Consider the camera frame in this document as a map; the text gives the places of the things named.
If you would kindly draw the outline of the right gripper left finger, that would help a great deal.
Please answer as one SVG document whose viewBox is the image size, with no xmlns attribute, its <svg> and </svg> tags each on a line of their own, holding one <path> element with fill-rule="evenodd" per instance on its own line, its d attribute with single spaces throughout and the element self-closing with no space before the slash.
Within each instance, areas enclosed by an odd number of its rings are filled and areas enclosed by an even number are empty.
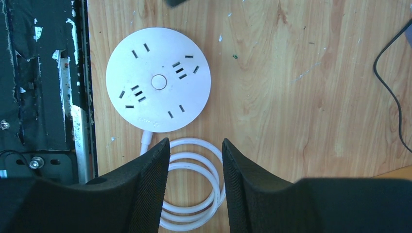
<svg viewBox="0 0 412 233">
<path fill-rule="evenodd" d="M 3 233 L 156 233 L 165 196 L 170 141 L 86 184 L 44 178 L 0 182 Z"/>
</svg>

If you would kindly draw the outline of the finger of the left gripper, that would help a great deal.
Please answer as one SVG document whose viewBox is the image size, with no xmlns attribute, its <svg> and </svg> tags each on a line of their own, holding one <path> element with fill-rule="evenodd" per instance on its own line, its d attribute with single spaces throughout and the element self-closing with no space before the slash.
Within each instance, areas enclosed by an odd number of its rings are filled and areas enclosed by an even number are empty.
<svg viewBox="0 0 412 233">
<path fill-rule="evenodd" d="M 166 4 L 170 7 L 176 7 L 186 1 L 187 0 L 165 0 Z"/>
</svg>

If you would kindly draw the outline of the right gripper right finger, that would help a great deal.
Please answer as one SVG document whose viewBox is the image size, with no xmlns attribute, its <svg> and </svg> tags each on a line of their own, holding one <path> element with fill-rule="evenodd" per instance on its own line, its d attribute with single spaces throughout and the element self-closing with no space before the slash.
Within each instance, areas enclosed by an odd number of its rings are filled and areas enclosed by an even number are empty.
<svg viewBox="0 0 412 233">
<path fill-rule="evenodd" d="M 233 233 L 409 233 L 412 183 L 405 179 L 303 178 L 288 182 L 222 143 Z"/>
</svg>

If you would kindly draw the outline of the round pink power socket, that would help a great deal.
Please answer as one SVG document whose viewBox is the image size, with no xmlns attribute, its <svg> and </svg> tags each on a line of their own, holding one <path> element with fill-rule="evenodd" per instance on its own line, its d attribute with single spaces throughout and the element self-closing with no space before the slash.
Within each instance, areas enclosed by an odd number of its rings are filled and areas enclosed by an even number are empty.
<svg viewBox="0 0 412 233">
<path fill-rule="evenodd" d="M 153 133 L 179 130 L 203 111 L 211 72 L 186 35 L 152 27 L 124 38 L 112 52 L 106 88 L 114 108 L 133 126 Z"/>
</svg>

